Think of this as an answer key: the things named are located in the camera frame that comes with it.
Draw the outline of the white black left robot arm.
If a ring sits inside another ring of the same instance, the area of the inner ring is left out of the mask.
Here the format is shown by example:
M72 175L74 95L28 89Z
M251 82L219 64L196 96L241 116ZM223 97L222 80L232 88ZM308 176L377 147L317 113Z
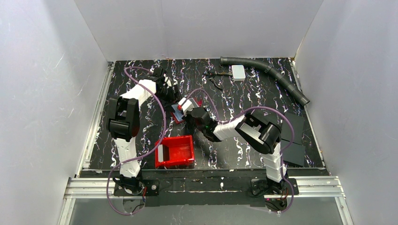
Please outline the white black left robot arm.
M140 172L136 136L140 131L141 105L154 98L163 113L173 112L172 106L181 99L177 83L161 67L133 82L135 85L129 91L109 99L106 119L106 129L116 144L121 162L120 174L127 178L136 178Z

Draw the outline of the red plastic bin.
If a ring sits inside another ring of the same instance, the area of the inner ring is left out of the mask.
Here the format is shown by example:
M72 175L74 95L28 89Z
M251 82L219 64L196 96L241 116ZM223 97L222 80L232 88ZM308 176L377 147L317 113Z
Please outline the red plastic bin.
M155 167L189 166L195 161L191 135L165 137L155 150Z

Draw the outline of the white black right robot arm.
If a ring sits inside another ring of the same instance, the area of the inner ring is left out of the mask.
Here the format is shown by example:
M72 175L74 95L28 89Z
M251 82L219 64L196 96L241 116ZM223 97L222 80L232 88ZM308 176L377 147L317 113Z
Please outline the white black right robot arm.
M226 122L211 118L207 109L198 106L192 98L182 98L177 108L183 113L185 120L211 142L243 138L251 148L260 153L268 180L280 184L287 180L286 166L282 162L282 128L265 118L260 112L261 106L251 107Z

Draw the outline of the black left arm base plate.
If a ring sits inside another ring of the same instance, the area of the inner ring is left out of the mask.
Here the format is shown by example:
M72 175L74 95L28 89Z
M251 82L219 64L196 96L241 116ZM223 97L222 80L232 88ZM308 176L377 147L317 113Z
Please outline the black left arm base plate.
M145 180L142 177L128 178L116 176L112 178L115 183L114 196L158 196L160 182L158 180Z

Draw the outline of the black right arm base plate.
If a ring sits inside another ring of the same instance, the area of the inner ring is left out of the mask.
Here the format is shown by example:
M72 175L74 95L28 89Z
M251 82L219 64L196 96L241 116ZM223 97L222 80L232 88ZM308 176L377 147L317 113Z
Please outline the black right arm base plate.
M287 195L299 194L299 188L296 179L287 179L290 185L281 180L280 183L275 182L271 179L251 179L248 192L254 197L259 197L260 195L280 195L281 197Z

